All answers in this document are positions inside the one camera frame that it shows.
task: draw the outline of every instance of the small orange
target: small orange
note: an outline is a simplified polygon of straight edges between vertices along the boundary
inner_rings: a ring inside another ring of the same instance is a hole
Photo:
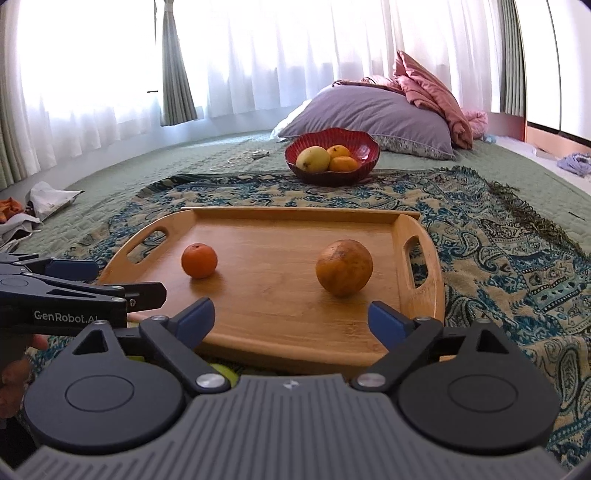
[[[326,151],[329,153],[330,158],[351,156],[351,152],[344,145],[333,145],[327,148]]]
[[[189,277],[206,278],[215,272],[217,255],[209,245],[191,244],[181,256],[181,266]]]
[[[358,168],[359,162],[353,157],[335,157],[329,163],[330,171],[339,171],[341,173],[357,170]]]

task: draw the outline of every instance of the wooden tray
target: wooden tray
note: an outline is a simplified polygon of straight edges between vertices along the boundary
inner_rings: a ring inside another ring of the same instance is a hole
[[[382,300],[410,318],[443,321],[444,285],[437,251],[418,213],[298,207],[196,207],[173,213],[134,235],[111,259],[99,283],[160,281],[168,298],[141,320],[174,316],[210,297],[216,323],[198,352],[295,374],[356,375],[385,349],[368,328],[368,305]],[[146,237],[166,235],[140,263],[128,255]],[[340,239],[364,244],[374,274],[352,297],[336,299],[318,282],[320,251]],[[419,241],[428,277],[415,288],[409,251]],[[192,280],[182,270],[186,246],[202,242],[218,255],[217,271]]]

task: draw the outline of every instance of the pink blanket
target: pink blanket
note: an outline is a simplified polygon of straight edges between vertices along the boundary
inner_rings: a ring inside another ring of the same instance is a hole
[[[392,78],[376,75],[365,77],[359,82],[337,80],[335,83],[373,86],[405,95],[414,106],[441,115],[449,126],[452,142],[456,146],[472,148],[472,127],[456,98],[435,75],[402,50],[397,52]]]
[[[464,110],[464,115],[470,123],[474,140],[482,138],[488,130],[488,114],[479,110]]]

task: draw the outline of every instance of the purple pillow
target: purple pillow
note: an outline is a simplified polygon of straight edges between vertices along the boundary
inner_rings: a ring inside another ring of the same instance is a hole
[[[367,132],[382,150],[435,160],[455,158],[446,121],[435,112],[411,105],[404,95],[387,90],[327,87],[279,136],[295,138],[327,128]]]

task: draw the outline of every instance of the green curtain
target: green curtain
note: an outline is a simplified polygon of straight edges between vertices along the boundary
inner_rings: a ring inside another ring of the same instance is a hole
[[[14,33],[14,26],[7,18],[7,5],[0,7],[0,190],[22,180],[27,176],[12,122],[11,98],[9,96],[7,74],[8,52],[5,35]]]
[[[163,108],[160,124],[177,125],[197,119],[189,80],[183,62],[177,26],[173,15],[174,0],[164,0],[162,29],[162,94]]]
[[[515,0],[499,0],[504,65],[501,76],[501,112],[525,117],[525,65]]]

